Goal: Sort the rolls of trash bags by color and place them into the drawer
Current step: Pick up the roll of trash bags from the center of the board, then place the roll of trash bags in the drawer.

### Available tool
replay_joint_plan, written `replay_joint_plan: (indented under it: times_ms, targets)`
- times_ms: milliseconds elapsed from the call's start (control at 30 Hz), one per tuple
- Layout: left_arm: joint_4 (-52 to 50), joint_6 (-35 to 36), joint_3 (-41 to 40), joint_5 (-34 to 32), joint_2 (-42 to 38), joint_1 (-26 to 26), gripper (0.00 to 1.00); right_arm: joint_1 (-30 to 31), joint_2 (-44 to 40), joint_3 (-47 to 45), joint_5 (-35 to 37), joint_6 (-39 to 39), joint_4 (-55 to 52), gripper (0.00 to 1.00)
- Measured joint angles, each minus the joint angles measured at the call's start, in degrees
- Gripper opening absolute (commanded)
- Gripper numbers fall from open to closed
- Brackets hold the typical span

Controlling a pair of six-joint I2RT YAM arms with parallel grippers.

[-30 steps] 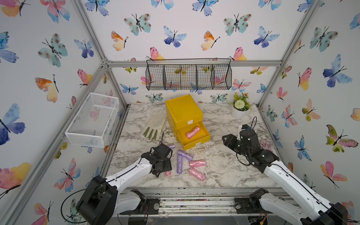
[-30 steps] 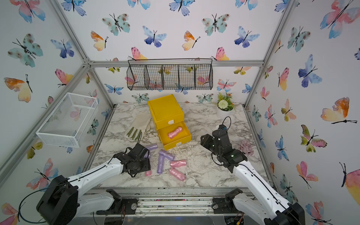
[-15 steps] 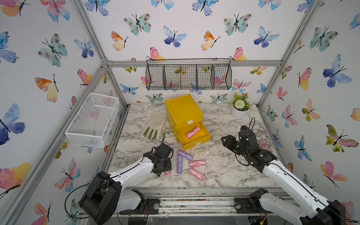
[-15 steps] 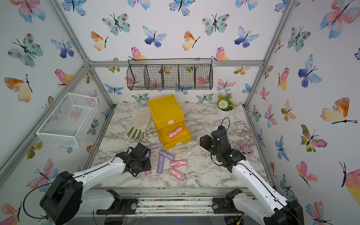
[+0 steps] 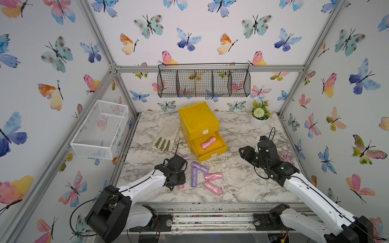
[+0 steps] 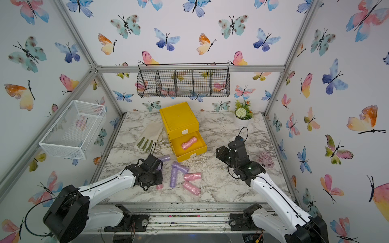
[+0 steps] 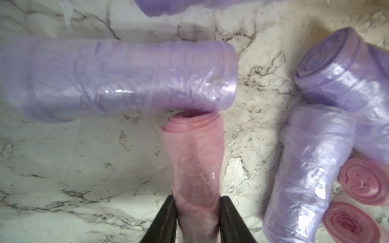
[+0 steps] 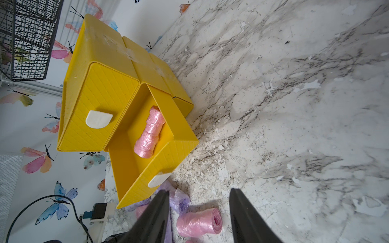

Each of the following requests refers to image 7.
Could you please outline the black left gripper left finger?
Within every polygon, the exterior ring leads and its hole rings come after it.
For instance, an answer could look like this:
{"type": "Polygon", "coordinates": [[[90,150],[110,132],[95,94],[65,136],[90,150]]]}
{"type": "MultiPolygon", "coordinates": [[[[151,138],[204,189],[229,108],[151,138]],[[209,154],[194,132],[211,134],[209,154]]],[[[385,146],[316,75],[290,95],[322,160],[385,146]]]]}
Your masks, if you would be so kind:
{"type": "Polygon", "coordinates": [[[177,208],[173,195],[169,195],[140,243],[175,243],[177,208]]]}

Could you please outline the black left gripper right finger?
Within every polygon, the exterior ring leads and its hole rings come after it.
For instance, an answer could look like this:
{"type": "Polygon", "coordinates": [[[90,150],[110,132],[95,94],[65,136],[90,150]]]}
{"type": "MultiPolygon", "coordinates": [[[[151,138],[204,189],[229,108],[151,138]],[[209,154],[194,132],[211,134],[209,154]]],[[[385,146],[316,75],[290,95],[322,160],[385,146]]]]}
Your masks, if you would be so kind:
{"type": "Polygon", "coordinates": [[[219,231],[222,243],[257,243],[228,196],[220,198],[219,231]]]}

